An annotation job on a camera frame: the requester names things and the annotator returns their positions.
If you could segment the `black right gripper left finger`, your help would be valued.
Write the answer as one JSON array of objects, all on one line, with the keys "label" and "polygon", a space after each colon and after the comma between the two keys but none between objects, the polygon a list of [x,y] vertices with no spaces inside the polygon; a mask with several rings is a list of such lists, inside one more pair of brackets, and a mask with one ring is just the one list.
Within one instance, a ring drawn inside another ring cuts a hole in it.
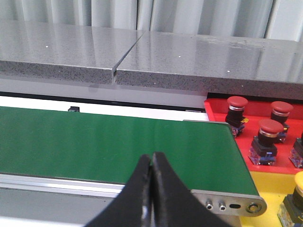
[{"label": "black right gripper left finger", "polygon": [[149,227],[151,225],[150,161],[142,155],[124,188],[115,199],[85,226]]}]

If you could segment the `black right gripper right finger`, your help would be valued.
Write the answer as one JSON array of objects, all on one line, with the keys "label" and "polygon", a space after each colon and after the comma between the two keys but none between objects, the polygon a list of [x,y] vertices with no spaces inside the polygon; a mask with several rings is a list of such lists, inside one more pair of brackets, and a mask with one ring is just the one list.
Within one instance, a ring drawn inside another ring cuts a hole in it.
[{"label": "black right gripper right finger", "polygon": [[152,156],[152,192],[157,227],[228,227],[202,205],[174,172],[163,152]]}]

